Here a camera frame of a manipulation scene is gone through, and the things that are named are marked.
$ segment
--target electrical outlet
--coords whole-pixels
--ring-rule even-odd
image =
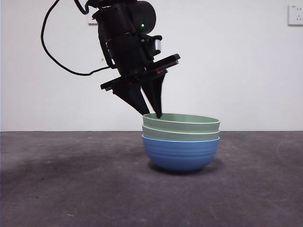
[[[97,21],[93,20],[92,18],[93,14],[96,13],[97,11],[98,9],[92,7],[89,8],[89,13],[86,15],[86,21],[88,25],[98,25]]]
[[[289,5],[288,25],[303,26],[303,5]]]

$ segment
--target bowl rim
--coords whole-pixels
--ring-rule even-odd
[[[199,141],[157,140],[157,139],[152,139],[152,138],[149,138],[149,137],[145,137],[144,134],[142,134],[142,138],[147,139],[147,140],[157,141],[157,142],[172,142],[172,143],[205,143],[205,142],[219,141],[221,139],[221,137],[219,136],[218,138],[213,139],[213,140],[199,140]]]
[[[182,134],[182,135],[212,135],[212,134],[220,133],[220,130],[213,131],[213,132],[201,132],[201,133],[196,133],[196,132],[181,132],[181,131],[168,131],[168,130],[154,129],[154,128],[148,127],[148,126],[146,126],[144,124],[142,125],[142,128],[147,128],[149,130],[161,131],[161,132],[166,132],[166,133]]]
[[[218,123],[221,123],[221,121],[218,120],[218,119],[216,119],[216,118],[207,117],[207,116],[201,116],[201,115],[181,114],[181,113],[178,114],[178,113],[175,113],[176,115],[185,115],[185,116],[194,116],[194,117],[206,117],[206,118],[214,119],[214,120],[216,120],[216,121],[215,121],[215,122],[176,122],[176,121],[168,121],[168,120],[154,119],[154,118],[148,117],[147,115],[149,115],[149,114],[148,114],[148,113],[147,113],[147,114],[144,114],[144,115],[143,115],[143,118],[149,119],[149,120],[153,120],[153,121],[169,122],[169,123],[178,123],[178,124],[218,124]]]

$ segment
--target gray concrete floor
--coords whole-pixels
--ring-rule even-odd
[[[303,132],[222,132],[191,174],[141,132],[1,133],[1,227],[301,227]]]

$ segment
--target green bowl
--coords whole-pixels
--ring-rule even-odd
[[[143,124],[158,130],[204,133],[219,131],[220,121],[210,117],[177,113],[163,113],[158,119],[155,113],[149,113],[143,115]]]
[[[170,141],[205,141],[215,140],[219,137],[219,131],[193,133],[193,132],[177,132],[177,131],[164,131],[159,129],[149,128],[145,125],[142,126],[143,135],[147,138],[158,140]]]

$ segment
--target white wall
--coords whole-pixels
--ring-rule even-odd
[[[140,130],[141,116],[99,88],[117,71],[78,77],[46,56],[40,29],[53,2],[1,1],[1,130]],[[221,130],[303,130],[303,27],[287,26],[287,5],[303,0],[150,3],[151,35],[163,36],[157,59],[181,56],[163,84],[164,112],[216,117]],[[45,41],[73,70],[105,66],[97,27],[72,0],[53,11]]]

